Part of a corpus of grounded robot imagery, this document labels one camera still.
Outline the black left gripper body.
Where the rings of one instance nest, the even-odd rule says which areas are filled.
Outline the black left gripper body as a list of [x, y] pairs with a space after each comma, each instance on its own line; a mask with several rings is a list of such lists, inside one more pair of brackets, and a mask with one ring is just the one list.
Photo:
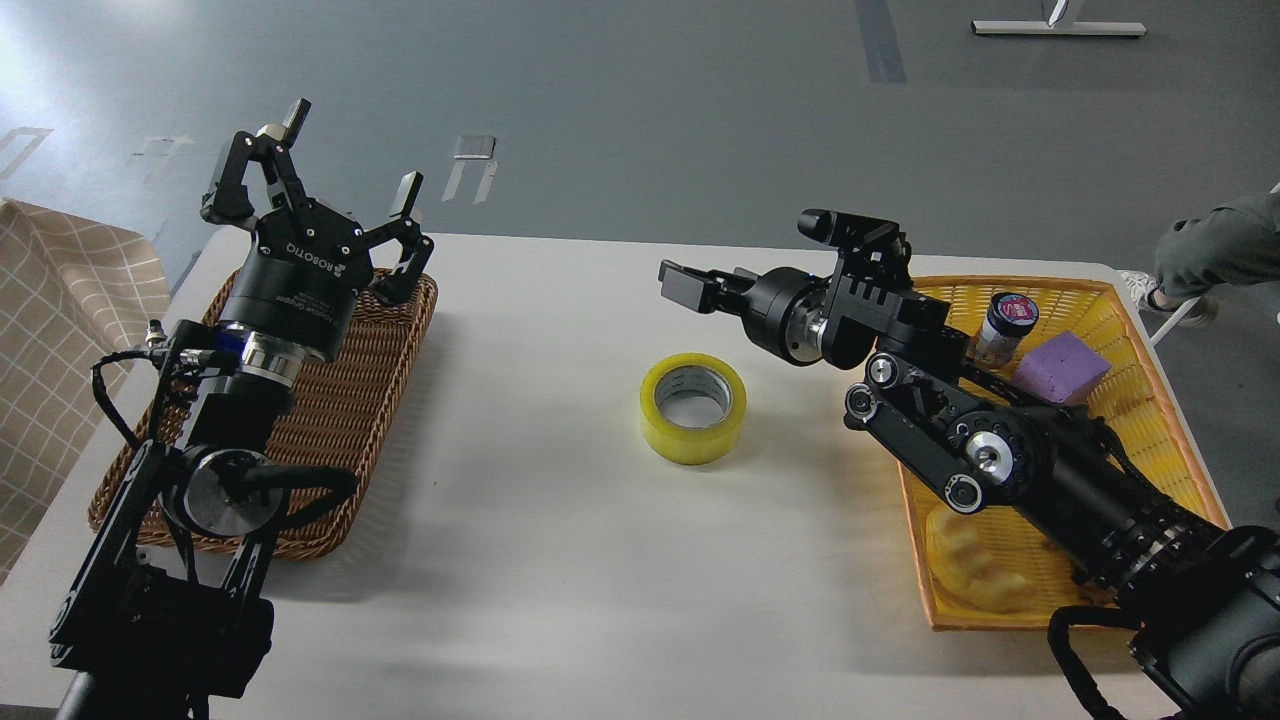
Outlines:
[[218, 318], [239, 340], [239, 369], [282, 386], [294, 384], [307, 361], [334, 363], [357, 304], [372, 278], [358, 255], [358, 223], [310, 200], [307, 222], [287, 208], [264, 215]]

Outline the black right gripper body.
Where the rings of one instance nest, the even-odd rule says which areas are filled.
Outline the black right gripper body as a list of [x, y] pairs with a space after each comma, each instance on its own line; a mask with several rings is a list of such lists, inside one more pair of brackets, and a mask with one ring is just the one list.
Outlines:
[[828, 277], [796, 268], [776, 268], [756, 274], [745, 268], [739, 277], [750, 282], [741, 293], [741, 320], [758, 347], [796, 366], [822, 360], [820, 334], [826, 328]]

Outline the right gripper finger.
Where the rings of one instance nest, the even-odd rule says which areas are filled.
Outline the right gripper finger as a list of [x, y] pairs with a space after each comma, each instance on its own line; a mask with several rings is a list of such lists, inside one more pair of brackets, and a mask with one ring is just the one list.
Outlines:
[[741, 316], [748, 307], [745, 293], [759, 275], [742, 268], [733, 272], [699, 270], [664, 259], [658, 270], [660, 296], [700, 314], [728, 313]]

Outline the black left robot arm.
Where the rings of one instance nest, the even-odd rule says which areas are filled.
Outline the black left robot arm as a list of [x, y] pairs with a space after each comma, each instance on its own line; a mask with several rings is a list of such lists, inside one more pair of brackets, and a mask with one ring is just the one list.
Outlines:
[[51, 665], [76, 674], [60, 719], [206, 719], [239, 698], [271, 647], [279, 536], [356, 493], [352, 471], [280, 465], [268, 442], [305, 366], [339, 357], [360, 297], [408, 302], [434, 242], [417, 172], [370, 231], [307, 195], [291, 151], [310, 108], [223, 150], [200, 214], [251, 243], [218, 319], [154, 319], [92, 365], [131, 464], [49, 632]]

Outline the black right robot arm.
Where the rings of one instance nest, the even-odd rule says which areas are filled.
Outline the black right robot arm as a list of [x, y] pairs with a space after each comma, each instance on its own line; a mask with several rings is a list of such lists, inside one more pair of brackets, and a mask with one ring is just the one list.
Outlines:
[[849, 428], [870, 433], [956, 512], [1016, 510], [1070, 557], [1078, 583], [1108, 594], [1108, 607], [1057, 609], [1047, 629], [1092, 717], [1119, 711], [1070, 646], [1079, 625], [1133, 632], [1132, 657], [1181, 719], [1275, 719], [1277, 534], [1206, 521], [1158, 491], [1103, 420], [978, 368], [948, 305], [916, 292], [897, 223], [809, 209], [797, 229], [837, 251], [831, 275], [666, 260], [660, 292], [740, 318], [754, 345], [794, 365], [864, 365], [845, 400]]

